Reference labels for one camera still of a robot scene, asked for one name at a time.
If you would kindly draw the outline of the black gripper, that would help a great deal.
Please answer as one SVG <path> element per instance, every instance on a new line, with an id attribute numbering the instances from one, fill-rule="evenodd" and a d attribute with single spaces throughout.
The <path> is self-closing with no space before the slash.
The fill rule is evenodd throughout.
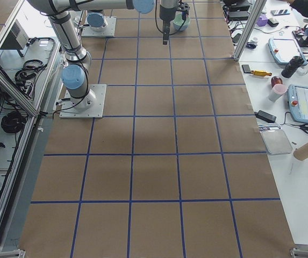
<path id="1" fill-rule="evenodd" d="M 169 41 L 170 22 L 175 19 L 176 7 L 166 8 L 160 5 L 160 19 L 162 23 L 162 43 L 166 45 Z"/>

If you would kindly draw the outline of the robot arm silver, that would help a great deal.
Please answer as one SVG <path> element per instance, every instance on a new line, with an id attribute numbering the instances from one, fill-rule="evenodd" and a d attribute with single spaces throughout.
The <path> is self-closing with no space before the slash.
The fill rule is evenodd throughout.
<path id="1" fill-rule="evenodd" d="M 99 12 L 89 12 L 87 22 L 89 27 L 96 32 L 104 31 L 108 25 L 104 15 Z"/>
<path id="2" fill-rule="evenodd" d="M 89 85 L 91 55 L 82 46 L 71 20 L 70 10 L 97 11 L 105 9 L 135 9 L 138 13 L 149 13 L 160 7 L 163 22 L 163 44 L 170 36 L 170 23 L 174 20 L 180 1 L 29 1 L 29 4 L 49 17 L 52 28 L 65 51 L 68 66 L 63 69 L 61 79 L 70 94 L 72 106 L 61 111 L 74 110 L 78 114 L 90 111 L 97 105 L 95 92 Z"/>

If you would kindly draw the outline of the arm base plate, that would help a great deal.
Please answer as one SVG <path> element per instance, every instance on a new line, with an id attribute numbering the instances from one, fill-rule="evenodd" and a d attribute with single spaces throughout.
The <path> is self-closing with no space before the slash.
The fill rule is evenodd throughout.
<path id="1" fill-rule="evenodd" d="M 105 24 L 101 27 L 91 27 L 86 22 L 82 27 L 81 36 L 85 38 L 113 38 L 116 31 L 117 18 L 106 16 Z"/>
<path id="2" fill-rule="evenodd" d="M 82 119 L 82 118 L 103 118 L 106 84 L 90 84 L 89 94 L 80 102 L 78 99 L 70 97 L 68 90 L 65 98 L 69 101 L 63 102 L 59 117 L 62 119 Z"/>

